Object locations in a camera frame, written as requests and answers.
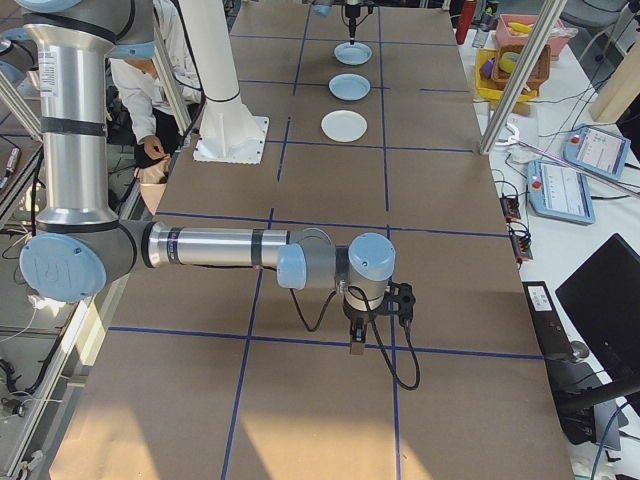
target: chair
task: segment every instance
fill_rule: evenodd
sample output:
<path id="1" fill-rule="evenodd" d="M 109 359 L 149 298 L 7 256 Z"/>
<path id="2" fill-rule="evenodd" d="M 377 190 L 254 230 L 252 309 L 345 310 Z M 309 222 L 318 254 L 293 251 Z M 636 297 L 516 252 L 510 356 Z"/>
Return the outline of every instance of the chair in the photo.
<path id="1" fill-rule="evenodd" d="M 563 21 L 587 30 L 598 31 L 580 54 L 578 60 L 582 60 L 598 37 L 609 32 L 609 40 L 602 52 L 604 58 L 611 43 L 611 33 L 618 26 L 625 7 L 627 7 L 627 0 L 569 0 L 567 2 L 560 14 Z"/>

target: small blue plate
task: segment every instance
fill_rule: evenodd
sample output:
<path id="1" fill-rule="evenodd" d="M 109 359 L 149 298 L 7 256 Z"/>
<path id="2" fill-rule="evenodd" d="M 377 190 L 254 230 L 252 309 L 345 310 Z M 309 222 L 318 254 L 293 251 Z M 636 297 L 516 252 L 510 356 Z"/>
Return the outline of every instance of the small blue plate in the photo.
<path id="1" fill-rule="evenodd" d="M 366 97 L 371 90 L 371 84 L 360 75 L 344 73 L 331 79 L 329 90 L 340 100 L 353 102 Z"/>
<path id="2" fill-rule="evenodd" d="M 339 62 L 345 65 L 362 65 L 371 58 L 371 48 L 364 43 L 356 42 L 353 45 L 349 42 L 338 45 L 333 54 Z"/>

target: white table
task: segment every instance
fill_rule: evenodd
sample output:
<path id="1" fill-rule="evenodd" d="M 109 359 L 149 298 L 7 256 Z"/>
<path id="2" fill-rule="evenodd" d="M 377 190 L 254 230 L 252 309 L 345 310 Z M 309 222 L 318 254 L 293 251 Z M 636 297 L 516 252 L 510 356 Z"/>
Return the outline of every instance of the white table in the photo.
<path id="1" fill-rule="evenodd" d="M 469 80 L 470 89 L 475 92 L 474 65 L 476 49 L 471 47 L 475 32 L 470 31 L 464 45 L 459 48 L 460 56 L 465 65 L 465 71 Z M 493 37 L 487 43 L 486 48 L 494 48 Z M 566 97 L 571 97 L 585 91 L 589 87 L 589 78 L 585 75 L 571 50 L 566 47 L 560 54 L 560 58 L 554 61 L 551 66 L 551 75 L 540 90 L 538 101 L 554 101 Z M 519 118 L 520 126 L 525 127 L 522 134 L 524 140 L 533 140 L 542 148 L 546 148 L 552 154 L 561 154 L 562 147 L 569 133 L 560 133 L 554 137 L 542 137 L 558 131 L 570 130 L 578 114 L 576 124 L 595 124 L 589 114 L 589 107 L 582 109 L 584 100 L 589 100 L 593 90 L 588 91 L 584 96 L 571 98 L 559 103 L 539 103 L 531 104 L 529 118 Z M 482 98 L 476 95 L 476 113 L 481 128 L 486 126 L 490 104 L 483 102 Z M 597 95 L 593 95 L 590 100 L 595 100 Z M 605 126 L 605 129 L 616 131 L 615 125 Z M 496 147 L 490 155 L 492 168 L 504 173 L 505 179 L 513 183 L 520 193 L 525 191 L 525 179 L 513 171 L 505 164 L 508 153 L 504 147 Z M 627 163 L 638 164 L 635 156 L 630 153 Z M 520 166 L 519 170 L 526 174 L 526 166 Z M 500 173 L 495 172 L 496 179 L 502 179 Z M 622 181 L 640 184 L 640 171 L 625 168 Z M 498 191 L 502 185 L 496 184 Z M 619 193 L 609 187 L 597 182 L 589 181 L 592 195 L 616 196 Z M 510 187 L 505 187 L 505 193 L 510 194 Z M 521 197 L 521 213 L 525 217 Z M 536 216 L 531 208 L 528 208 L 528 225 L 532 235 L 533 261 L 525 262 L 520 270 L 523 281 L 546 282 L 551 292 L 552 300 L 558 310 L 558 314 L 563 322 L 570 340 L 580 340 L 575 327 L 571 324 L 566 313 L 562 310 L 555 290 L 564 280 L 566 280 L 595 250 L 597 250 L 613 233 L 619 233 L 634 248 L 640 252 L 640 201 L 629 198 L 616 201 L 594 201 L 596 223 L 590 226 L 580 226 L 568 222 L 546 219 Z M 599 371 L 602 366 L 590 356 L 587 362 L 594 371 Z M 603 383 L 610 381 L 606 374 L 598 374 Z M 624 415 L 629 418 L 630 425 L 624 430 L 636 436 L 640 436 L 640 419 L 631 408 L 625 408 Z M 623 459 L 614 464 L 616 473 L 625 473 L 634 477 L 640 477 L 640 442 L 633 439 L 621 438 Z M 574 459 L 586 459 L 589 466 L 593 461 L 597 447 L 592 444 L 573 446 L 569 444 L 571 455 Z M 606 462 L 604 453 L 600 462 Z"/>

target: white plate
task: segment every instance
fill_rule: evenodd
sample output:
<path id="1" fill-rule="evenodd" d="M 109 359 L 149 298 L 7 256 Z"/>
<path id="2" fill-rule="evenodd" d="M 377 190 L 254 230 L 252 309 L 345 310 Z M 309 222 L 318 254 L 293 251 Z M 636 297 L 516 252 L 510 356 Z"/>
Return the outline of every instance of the white plate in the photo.
<path id="1" fill-rule="evenodd" d="M 367 96 L 371 90 L 371 84 L 360 75 L 344 73 L 331 79 L 329 90 L 340 100 L 355 101 Z"/>
<path id="2" fill-rule="evenodd" d="M 345 65 L 362 65 L 371 58 L 371 48 L 364 43 L 356 42 L 351 45 L 349 42 L 345 42 L 338 45 L 333 54 L 339 62 Z"/>
<path id="3" fill-rule="evenodd" d="M 350 110 L 336 110 L 322 119 L 322 131 L 336 142 L 354 142 L 367 131 L 367 121 Z"/>

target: black monitor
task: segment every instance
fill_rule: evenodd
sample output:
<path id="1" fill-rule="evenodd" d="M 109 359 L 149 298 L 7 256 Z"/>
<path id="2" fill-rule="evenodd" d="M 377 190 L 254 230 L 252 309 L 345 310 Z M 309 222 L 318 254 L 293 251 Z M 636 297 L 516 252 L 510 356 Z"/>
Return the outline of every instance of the black monitor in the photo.
<path id="1" fill-rule="evenodd" d="M 640 415 L 640 255 L 614 234 L 557 290 L 556 295 L 587 346 Z"/>

